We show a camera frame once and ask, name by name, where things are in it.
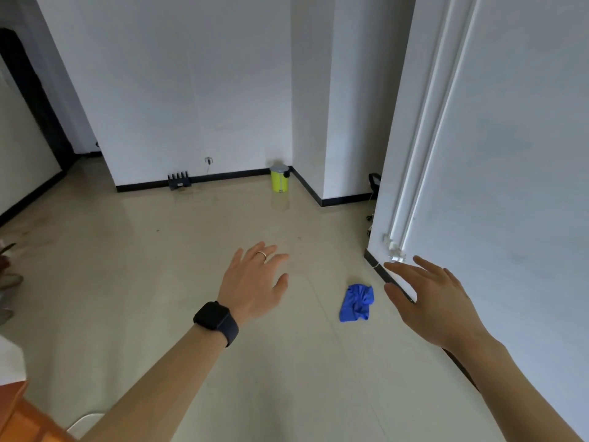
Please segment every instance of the watch face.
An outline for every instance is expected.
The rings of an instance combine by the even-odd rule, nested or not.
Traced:
[[[206,303],[194,318],[196,324],[206,329],[215,330],[229,315],[229,309],[217,302]]]

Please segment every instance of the yellow trash can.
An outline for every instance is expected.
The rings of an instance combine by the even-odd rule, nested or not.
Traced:
[[[289,189],[289,177],[291,168],[286,164],[275,164],[270,167],[272,176],[272,190],[274,192],[287,192]]]

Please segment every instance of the finger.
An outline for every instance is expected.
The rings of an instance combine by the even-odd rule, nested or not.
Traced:
[[[437,274],[438,276],[445,275],[445,271],[442,269],[442,267],[438,267],[436,264],[430,262],[429,260],[425,260],[423,258],[420,258],[419,256],[414,256],[413,260],[417,265],[422,266],[430,273]]]
[[[287,273],[285,273],[278,278],[278,281],[276,282],[276,285],[274,285],[274,288],[272,289],[272,291],[278,297],[278,300],[281,300],[282,295],[284,295],[284,292],[286,291],[286,289],[288,287],[289,287],[289,275]]]
[[[404,280],[408,282],[411,287],[414,289],[419,288],[419,286],[423,283],[424,279],[427,279],[429,276],[425,276],[423,273],[418,272],[416,269],[418,267],[412,267],[407,265],[406,263],[401,262],[385,262],[385,268],[387,270],[391,270],[393,273],[398,274]]]
[[[270,246],[266,246],[264,248],[262,248],[260,251],[258,251],[256,254],[254,254],[254,259],[260,259],[262,263],[264,263],[266,260],[268,260],[268,258],[270,257],[271,254],[274,254],[276,252],[276,249],[278,248],[278,245],[270,245]]]
[[[258,242],[253,247],[249,248],[246,255],[243,256],[243,260],[252,260],[254,255],[260,251],[266,244],[264,242]]]
[[[414,305],[409,302],[401,289],[392,282],[385,284],[385,293],[397,308],[397,311],[401,315],[403,322],[407,322],[411,316],[411,313],[414,311]]]
[[[464,288],[462,287],[462,282],[460,282],[458,280],[458,278],[456,276],[454,276],[454,274],[450,270],[448,270],[447,268],[444,268],[444,272],[448,275],[448,277],[450,278],[450,281],[452,281],[452,283],[456,287],[459,287],[464,290]]]
[[[243,248],[239,248],[235,254],[233,255],[233,258],[231,259],[231,262],[229,263],[229,268],[233,268],[235,267],[238,263],[241,262],[241,257],[243,256]]]
[[[276,269],[289,258],[290,256],[288,254],[276,254],[272,259],[266,262],[266,265],[276,271]]]

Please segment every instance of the tiled floor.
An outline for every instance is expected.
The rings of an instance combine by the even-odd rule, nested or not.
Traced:
[[[283,303],[242,330],[176,441],[498,441],[476,390],[399,318],[364,261],[374,204],[317,206],[268,176],[117,194],[85,160],[0,229],[25,276],[0,332],[25,352],[28,398],[55,420],[108,409],[216,296],[239,246],[290,252]],[[375,287],[367,322],[337,319]]]

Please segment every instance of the forearm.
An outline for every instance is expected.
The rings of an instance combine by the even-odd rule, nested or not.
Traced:
[[[226,344],[222,333],[192,327],[82,442],[169,441]]]
[[[582,442],[492,337],[457,350],[507,442]]]

